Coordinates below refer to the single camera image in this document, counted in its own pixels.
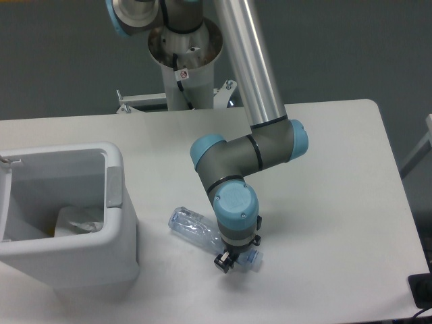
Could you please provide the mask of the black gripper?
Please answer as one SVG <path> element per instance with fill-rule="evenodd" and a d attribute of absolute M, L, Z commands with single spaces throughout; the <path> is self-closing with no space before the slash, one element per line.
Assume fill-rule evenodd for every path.
<path fill-rule="evenodd" d="M 261 237 L 258 235 L 262 225 L 262 217 L 257 216 L 257 221 L 245 229 L 231 229 L 221 225 L 221 239 L 225 244 L 225 251 L 215 257 L 215 266 L 224 273 L 234 267 L 235 254 L 247 251 L 252 245 L 259 246 Z"/>

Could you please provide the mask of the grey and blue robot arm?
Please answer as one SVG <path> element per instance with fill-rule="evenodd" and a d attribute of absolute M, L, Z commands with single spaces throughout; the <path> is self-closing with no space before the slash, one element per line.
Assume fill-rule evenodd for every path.
<path fill-rule="evenodd" d="M 250 133 L 233 140 L 219 134 L 197 139 L 190 157 L 215 212 L 223 250 L 222 271 L 261 242 L 259 201 L 246 177 L 304 155 L 308 135 L 290 119 L 269 62 L 253 1 L 216 1 L 218 22 L 202 1 L 107 1 L 118 34 L 148 32 L 148 50 L 160 66 L 170 111 L 214 106 L 214 65 L 222 50 L 238 81 Z"/>

